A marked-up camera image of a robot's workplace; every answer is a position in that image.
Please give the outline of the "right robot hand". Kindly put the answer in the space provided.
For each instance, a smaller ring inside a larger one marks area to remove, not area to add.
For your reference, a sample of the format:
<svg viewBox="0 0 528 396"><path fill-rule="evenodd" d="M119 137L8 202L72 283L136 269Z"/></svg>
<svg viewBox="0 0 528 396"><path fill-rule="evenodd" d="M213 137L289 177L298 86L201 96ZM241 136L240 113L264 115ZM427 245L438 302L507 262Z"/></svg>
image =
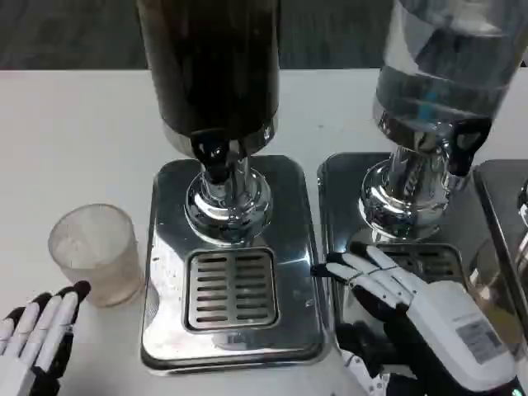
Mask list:
<svg viewBox="0 0 528 396"><path fill-rule="evenodd" d="M406 395L525 395L527 383L507 344L466 287L444 277L428 280L403 266L399 255L352 243L329 252L311 274L343 285L382 322L395 351L388 390Z"/></svg>

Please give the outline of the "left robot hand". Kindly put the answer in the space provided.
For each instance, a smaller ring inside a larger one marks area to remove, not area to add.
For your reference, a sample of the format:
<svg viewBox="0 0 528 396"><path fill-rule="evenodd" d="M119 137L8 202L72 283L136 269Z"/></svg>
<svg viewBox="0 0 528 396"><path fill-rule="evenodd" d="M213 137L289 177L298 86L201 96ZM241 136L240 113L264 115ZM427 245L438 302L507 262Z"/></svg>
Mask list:
<svg viewBox="0 0 528 396"><path fill-rule="evenodd" d="M37 295L1 320L1 394L57 395L73 347L73 327L91 285L81 280Z"/></svg>

